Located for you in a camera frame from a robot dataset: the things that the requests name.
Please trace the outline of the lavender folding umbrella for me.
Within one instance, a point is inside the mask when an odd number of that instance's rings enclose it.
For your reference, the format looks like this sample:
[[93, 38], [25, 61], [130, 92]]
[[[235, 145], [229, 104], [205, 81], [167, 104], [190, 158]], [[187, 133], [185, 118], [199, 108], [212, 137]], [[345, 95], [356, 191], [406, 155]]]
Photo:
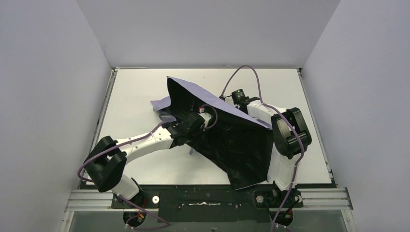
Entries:
[[187, 137], [187, 145], [227, 173], [234, 190], [267, 180], [273, 133], [270, 128], [219, 99], [199, 85], [167, 77], [169, 96], [152, 101], [154, 111], [165, 111], [177, 122], [202, 106], [212, 125]]

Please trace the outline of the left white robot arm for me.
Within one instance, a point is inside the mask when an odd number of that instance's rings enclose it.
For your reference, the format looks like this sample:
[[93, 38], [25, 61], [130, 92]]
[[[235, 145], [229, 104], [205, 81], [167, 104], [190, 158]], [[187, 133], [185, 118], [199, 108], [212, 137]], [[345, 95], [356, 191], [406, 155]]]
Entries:
[[94, 146], [84, 161], [84, 169], [99, 192], [111, 191], [135, 204], [145, 195], [138, 183], [124, 174], [131, 161], [155, 151], [171, 149], [192, 142], [204, 134], [213, 116], [191, 112], [185, 118], [163, 122], [151, 132], [114, 140], [105, 136]]

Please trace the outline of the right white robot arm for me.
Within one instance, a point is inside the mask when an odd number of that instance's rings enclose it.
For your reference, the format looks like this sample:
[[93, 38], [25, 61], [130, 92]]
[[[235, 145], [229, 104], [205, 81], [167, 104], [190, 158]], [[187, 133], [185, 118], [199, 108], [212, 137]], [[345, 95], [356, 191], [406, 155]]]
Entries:
[[262, 103], [258, 97], [246, 96], [242, 89], [232, 92], [231, 97], [236, 108], [272, 129], [275, 147], [272, 149], [268, 181], [281, 191], [294, 188], [300, 159], [312, 142], [301, 110]]

